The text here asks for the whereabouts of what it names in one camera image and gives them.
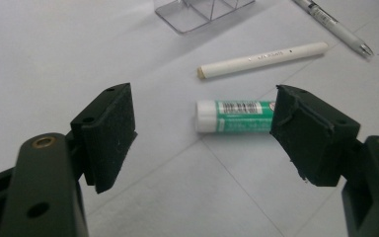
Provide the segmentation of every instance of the white cap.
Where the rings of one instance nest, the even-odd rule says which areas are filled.
[[[214,101],[198,101],[195,106],[195,130],[198,132],[215,132],[217,111]]]

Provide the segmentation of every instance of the clear plastic container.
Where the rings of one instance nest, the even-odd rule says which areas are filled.
[[[180,34],[253,2],[255,0],[154,0],[156,14]]]

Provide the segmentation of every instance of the white chalk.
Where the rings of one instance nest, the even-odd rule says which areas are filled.
[[[326,52],[328,48],[328,44],[322,41],[247,57],[235,58],[202,65],[197,68],[197,75],[200,79],[220,76],[232,72],[267,66],[278,62],[322,54]]]

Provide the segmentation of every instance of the cylindrical object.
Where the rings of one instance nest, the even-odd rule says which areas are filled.
[[[328,48],[329,46],[325,42],[315,42],[302,46],[296,46],[247,57],[240,57],[227,61],[202,65],[197,68],[197,75],[200,79],[220,76],[228,73],[321,54],[326,52]]]
[[[275,102],[198,101],[195,129],[198,132],[270,131]]]

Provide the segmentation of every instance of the screw hole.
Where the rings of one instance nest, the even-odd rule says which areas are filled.
[[[27,216],[29,218],[37,218],[42,215],[44,215],[48,209],[50,208],[50,205],[47,202],[40,202],[38,204],[33,205],[29,211],[27,212]]]
[[[91,118],[91,117],[83,119],[83,122],[92,122],[92,121],[94,121],[94,118]]]
[[[44,147],[52,145],[56,141],[56,138],[53,136],[45,136],[39,138],[33,142],[33,148],[42,149]]]

